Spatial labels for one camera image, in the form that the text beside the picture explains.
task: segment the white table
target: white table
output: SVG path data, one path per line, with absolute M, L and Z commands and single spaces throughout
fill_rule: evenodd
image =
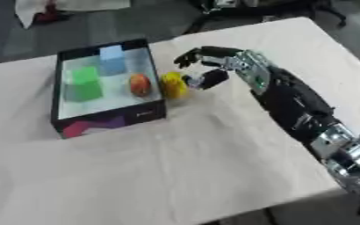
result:
M 163 73 L 203 45 L 264 52 L 360 133 L 360 61 L 310 20 L 151 48 Z M 60 140 L 48 119 L 54 65 L 55 56 L 0 64 L 0 225 L 193 224 L 339 190 L 237 76 L 171 104 L 166 120 Z

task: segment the tablecloth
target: tablecloth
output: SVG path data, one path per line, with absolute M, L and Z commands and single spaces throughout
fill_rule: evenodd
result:
M 360 134 L 360 61 L 311 20 L 152 44 L 159 73 L 203 45 L 262 51 Z M 61 140 L 49 123 L 54 65 L 0 64 L 0 225 L 197 224 L 340 190 L 235 75 L 168 103 L 166 120 Z

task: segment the floor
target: floor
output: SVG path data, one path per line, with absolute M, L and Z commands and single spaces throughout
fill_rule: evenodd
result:
M 133 8 L 74 15 L 69 21 L 22 29 L 13 14 L 14 0 L 0 0 L 0 62 L 56 54 L 58 51 L 100 43 L 146 37 L 150 42 L 181 35 L 198 16 L 186 0 L 134 0 Z M 318 13 L 316 23 L 360 59 L 360 0 L 336 1 L 349 16 L 349 24 L 337 29 L 336 18 Z M 259 19 L 215 21 L 204 30 L 254 24 Z M 342 195 L 274 207 L 282 225 L 360 225 L 355 216 L 359 198 Z M 225 219 L 226 225 L 268 225 L 263 211 Z
M 77 14 L 69 21 L 24 30 L 13 14 L 13 4 L 14 0 L 0 0 L 0 62 L 137 37 L 147 37 L 151 42 L 168 40 L 180 35 L 198 16 L 187 0 L 133 0 L 129 9 Z M 360 0 L 337 0 L 336 6 L 349 15 L 347 27 L 337 29 L 337 19 L 324 12 L 318 14 L 316 22 L 360 58 Z M 204 30 L 258 21 L 212 22 Z

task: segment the ball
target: ball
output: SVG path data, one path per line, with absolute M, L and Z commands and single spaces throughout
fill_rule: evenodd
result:
M 132 94 L 137 97 L 145 97 L 151 91 L 150 80 L 143 74 L 132 75 L 129 79 L 129 86 Z

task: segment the robotic hand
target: robotic hand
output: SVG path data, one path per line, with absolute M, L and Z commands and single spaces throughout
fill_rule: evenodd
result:
M 200 47 L 175 59 L 175 64 L 181 69 L 199 61 L 218 69 L 198 79 L 184 76 L 190 87 L 211 88 L 233 70 L 288 135 L 301 142 L 345 190 L 360 194 L 360 136 L 336 119 L 334 108 L 313 89 L 251 50 Z

